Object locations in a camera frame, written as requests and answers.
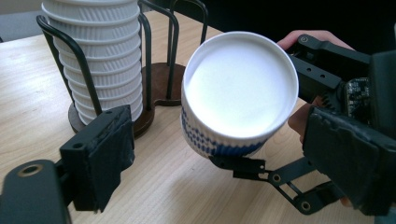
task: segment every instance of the cup stack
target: cup stack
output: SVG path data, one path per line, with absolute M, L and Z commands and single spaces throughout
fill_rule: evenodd
M 49 24 L 70 35 L 81 47 L 90 67 L 102 110 L 130 105 L 132 120 L 143 110 L 141 39 L 137 0 L 44 0 Z M 81 121 L 96 118 L 78 60 L 54 38 Z

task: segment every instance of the finger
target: finger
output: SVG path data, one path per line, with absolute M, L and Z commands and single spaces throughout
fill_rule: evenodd
M 347 43 L 333 35 L 329 31 L 324 31 L 324 30 L 295 30 L 291 31 L 288 35 L 286 35 L 283 39 L 279 40 L 277 44 L 284 50 L 289 49 L 295 42 L 297 42 L 297 39 L 300 35 L 312 35 L 314 38 L 320 40 L 320 41 L 330 41 L 334 45 L 338 45 L 340 47 L 346 48 L 346 49 L 353 49 L 350 47 Z
M 311 104 L 301 106 L 288 120 L 289 126 L 304 138 L 305 125 L 308 118 L 308 110 Z
M 345 207 L 352 207 L 352 202 L 347 197 L 341 198 L 340 202 Z
M 315 97 L 314 101 L 312 102 L 312 105 L 323 106 L 323 100 L 321 96 Z

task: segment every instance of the table surface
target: table surface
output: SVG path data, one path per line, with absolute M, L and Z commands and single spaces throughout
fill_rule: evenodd
M 168 19 L 146 13 L 152 61 L 166 61 Z M 186 65 L 199 46 L 202 24 L 177 14 L 177 63 Z M 221 32 L 209 27 L 206 39 Z M 60 159 L 73 132 L 71 99 L 43 35 L 0 44 L 0 189 L 13 168 Z M 296 108 L 304 102 L 299 100 Z M 74 223 L 373 223 L 359 210 L 332 203 L 305 216 L 266 182 L 233 178 L 195 153 L 184 140 L 180 106 L 157 106 L 148 131 L 135 139 L 134 164 L 123 171 L 104 213 L 77 212 Z M 254 156 L 273 170 L 303 156 L 299 136 L 285 124 Z M 308 190 L 327 181 L 314 172 L 293 183 Z

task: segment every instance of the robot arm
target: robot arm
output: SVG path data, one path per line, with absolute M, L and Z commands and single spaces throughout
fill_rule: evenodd
M 321 96 L 324 104 L 309 111 L 304 157 L 274 171 L 249 158 L 210 160 L 233 177 L 269 182 L 305 215 L 342 197 L 364 215 L 386 215 L 396 202 L 396 50 L 369 56 L 301 35 L 289 54 L 299 97 L 311 103 Z M 292 180 L 314 170 L 331 181 L 300 192 Z M 280 188 L 285 184 L 296 197 Z
M 5 178 L 0 223 L 72 223 L 67 205 L 103 212 L 134 162 L 131 109 L 102 113 L 61 146 L 61 159 L 29 161 Z

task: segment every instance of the wooden base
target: wooden base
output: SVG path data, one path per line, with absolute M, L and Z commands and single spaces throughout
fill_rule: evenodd
M 170 98 L 166 98 L 169 66 L 166 63 L 154 63 L 151 65 L 151 106 L 147 103 L 147 77 L 146 67 L 142 69 L 143 85 L 143 111 L 140 117 L 134 122 L 134 138 L 143 135 L 154 120 L 155 106 L 176 106 L 181 105 L 181 82 L 183 80 L 185 66 L 175 64 L 172 91 Z M 81 131 L 85 124 L 78 116 L 78 112 L 73 104 L 68 111 L 70 125 L 75 133 Z

